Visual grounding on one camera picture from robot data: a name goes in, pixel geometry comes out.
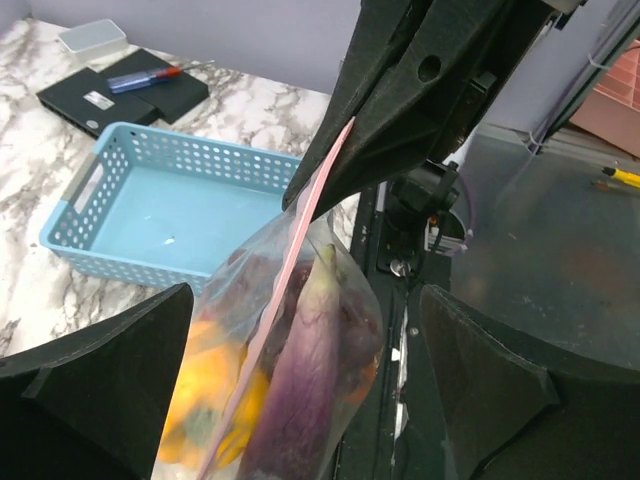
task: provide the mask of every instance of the blue screwdriver handle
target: blue screwdriver handle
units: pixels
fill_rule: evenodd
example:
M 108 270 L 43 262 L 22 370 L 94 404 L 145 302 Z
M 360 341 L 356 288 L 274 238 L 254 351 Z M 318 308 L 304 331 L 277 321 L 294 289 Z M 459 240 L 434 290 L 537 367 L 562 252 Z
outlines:
M 164 68 L 158 68 L 155 70 L 130 73 L 128 75 L 110 78 L 107 80 L 107 83 L 113 94 L 130 92 L 131 90 L 150 87 L 156 83 L 168 82 L 170 77 L 161 75 L 164 70 Z

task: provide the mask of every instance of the yellow pen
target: yellow pen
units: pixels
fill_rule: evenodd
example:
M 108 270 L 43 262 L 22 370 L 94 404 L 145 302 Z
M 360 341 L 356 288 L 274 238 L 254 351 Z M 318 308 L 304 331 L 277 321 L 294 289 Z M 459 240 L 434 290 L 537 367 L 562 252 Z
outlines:
M 626 185 L 629 185 L 635 188 L 640 188 L 640 175 L 636 175 L 635 173 L 625 172 L 623 170 L 619 170 L 617 168 L 610 168 L 610 167 L 603 168 L 602 173 Z

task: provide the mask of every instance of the basket bottom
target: basket bottom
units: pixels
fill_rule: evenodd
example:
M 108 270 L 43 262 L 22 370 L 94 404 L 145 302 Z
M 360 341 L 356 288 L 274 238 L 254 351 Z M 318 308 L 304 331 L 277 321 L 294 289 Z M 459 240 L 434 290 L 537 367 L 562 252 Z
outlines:
M 91 251 L 210 275 L 281 212 L 281 198 L 134 167 Z

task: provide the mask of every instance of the blue basket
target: blue basket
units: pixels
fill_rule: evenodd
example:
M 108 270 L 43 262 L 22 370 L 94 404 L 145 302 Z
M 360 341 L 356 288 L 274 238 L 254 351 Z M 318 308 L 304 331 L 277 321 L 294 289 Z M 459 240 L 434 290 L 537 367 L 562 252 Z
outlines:
M 86 275 L 196 295 L 281 212 L 300 160 L 129 123 L 104 130 L 40 233 Z

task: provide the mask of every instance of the marble table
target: marble table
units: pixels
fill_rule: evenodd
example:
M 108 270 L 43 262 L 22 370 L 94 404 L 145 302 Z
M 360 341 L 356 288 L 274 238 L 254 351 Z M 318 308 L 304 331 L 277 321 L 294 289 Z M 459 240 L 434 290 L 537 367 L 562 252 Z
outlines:
M 38 242 L 94 143 L 35 96 L 81 68 L 57 41 L 61 30 L 23 20 L 0 37 L 0 357 L 108 318 L 155 293 L 83 276 Z M 89 66 L 99 70 L 133 50 Z M 301 156 L 328 103 L 321 93 L 222 68 L 194 75 L 210 85 L 209 100 L 171 126 L 156 126 Z M 335 210 L 334 229 L 347 246 L 356 208 L 351 197 Z

